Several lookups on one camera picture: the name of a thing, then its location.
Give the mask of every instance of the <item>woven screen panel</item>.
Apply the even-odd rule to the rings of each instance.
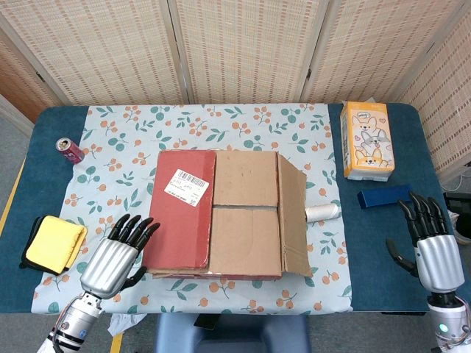
[[[385,101],[459,0],[344,0],[310,102]]]
[[[73,104],[183,103],[157,1],[3,0],[0,11]]]
[[[318,1],[176,2],[196,103],[299,99]]]
[[[471,10],[417,74],[400,101],[419,111],[438,174],[454,163],[461,166],[471,160]]]
[[[0,63],[0,94],[33,123],[47,107],[61,105],[3,34],[0,35]]]

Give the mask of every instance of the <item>yellow cloth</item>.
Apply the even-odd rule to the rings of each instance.
[[[48,215],[26,251],[26,258],[61,273],[74,263],[86,235],[87,228],[84,226]]]

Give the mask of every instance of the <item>table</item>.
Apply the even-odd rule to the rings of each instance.
[[[54,142],[63,136],[79,140],[87,107],[53,107],[45,110],[32,134],[21,180],[10,214],[0,237],[2,285],[0,312],[29,312],[32,292],[41,273],[22,271],[18,259],[29,234],[30,222],[38,215],[58,215],[65,189],[71,178],[71,165],[54,150]],[[406,223],[398,207],[392,205],[361,210],[359,190],[381,185],[411,184],[414,191],[435,197],[443,207],[441,190],[433,171],[417,111],[407,104],[388,104],[396,171],[385,184],[354,182],[340,177],[341,146],[339,115],[341,104],[329,104],[333,133],[337,183],[350,261],[354,310],[424,311],[427,292],[390,259],[385,238],[394,238],[403,254],[413,257]],[[458,294],[471,299],[471,286],[463,285]]]

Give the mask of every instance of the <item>blue chair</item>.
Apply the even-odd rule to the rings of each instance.
[[[195,327],[198,314],[157,319],[155,353],[311,353],[305,315],[221,315],[214,330]]]

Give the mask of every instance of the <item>barcode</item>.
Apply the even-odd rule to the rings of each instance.
[[[178,174],[178,177],[180,177],[184,180],[188,180],[189,182],[192,182],[193,184],[198,185],[201,188],[205,186],[205,181],[203,181],[201,179],[198,179],[195,176],[192,176],[191,174],[185,173],[184,171],[181,171]]]

